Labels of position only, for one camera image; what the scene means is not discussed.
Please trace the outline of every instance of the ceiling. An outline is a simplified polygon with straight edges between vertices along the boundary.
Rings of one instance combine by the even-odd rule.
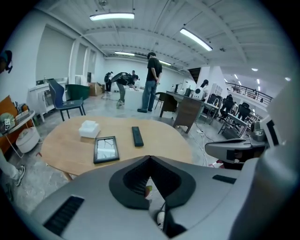
[[[188,69],[220,66],[243,86],[282,88],[298,66],[289,40],[254,1],[236,0],[44,0],[36,6],[78,31],[107,57],[115,51],[146,55],[188,75]],[[135,19],[91,21],[90,15],[134,12]],[[180,33],[186,28],[213,48],[208,52]]]

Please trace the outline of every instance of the railing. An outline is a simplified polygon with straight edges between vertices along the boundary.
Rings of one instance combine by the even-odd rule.
[[[272,97],[261,93],[259,91],[256,91],[255,89],[252,88],[246,88],[240,85],[236,85],[233,83],[226,83],[226,87],[228,91],[233,91],[233,92],[237,92],[239,94],[243,94],[245,96],[248,96],[250,98],[253,98],[256,101],[259,101],[261,103],[263,103],[264,105],[268,106],[269,103],[272,101]]]

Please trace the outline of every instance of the fluorescent light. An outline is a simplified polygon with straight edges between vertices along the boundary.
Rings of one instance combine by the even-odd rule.
[[[134,13],[103,13],[103,14],[96,14],[90,16],[90,19],[92,21],[104,20],[104,19],[115,19],[115,18],[134,19],[135,14]]]
[[[167,63],[167,62],[164,62],[164,61],[161,61],[161,60],[158,60],[160,63],[162,64],[166,64],[167,66],[170,66],[171,64],[170,63]]]
[[[204,47],[207,51],[212,51],[212,48],[207,45],[203,40],[201,40],[199,37],[191,33],[190,31],[186,30],[185,28],[181,29],[180,32],[190,39],[194,40],[196,43],[200,44],[202,47]]]
[[[115,54],[119,54],[119,55],[127,55],[127,56],[134,56],[133,53],[128,53],[128,52],[114,52]]]

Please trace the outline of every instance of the backpack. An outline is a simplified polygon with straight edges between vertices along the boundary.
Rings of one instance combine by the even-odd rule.
[[[104,82],[105,83],[108,83],[109,82],[109,75],[110,75],[111,73],[107,73],[106,75],[105,75],[105,77],[104,77]]]

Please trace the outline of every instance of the black picture frame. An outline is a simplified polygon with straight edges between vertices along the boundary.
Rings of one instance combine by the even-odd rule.
[[[97,149],[98,149],[98,141],[99,140],[106,140],[106,139],[112,139],[113,140],[113,146],[115,150],[116,156],[114,157],[108,157],[108,158],[98,158],[97,157]],[[119,160],[119,152],[118,152],[118,147],[117,147],[117,141],[115,136],[111,137],[99,137],[95,139],[95,146],[94,146],[94,164],[99,164],[99,163],[107,163],[107,162],[112,162]]]

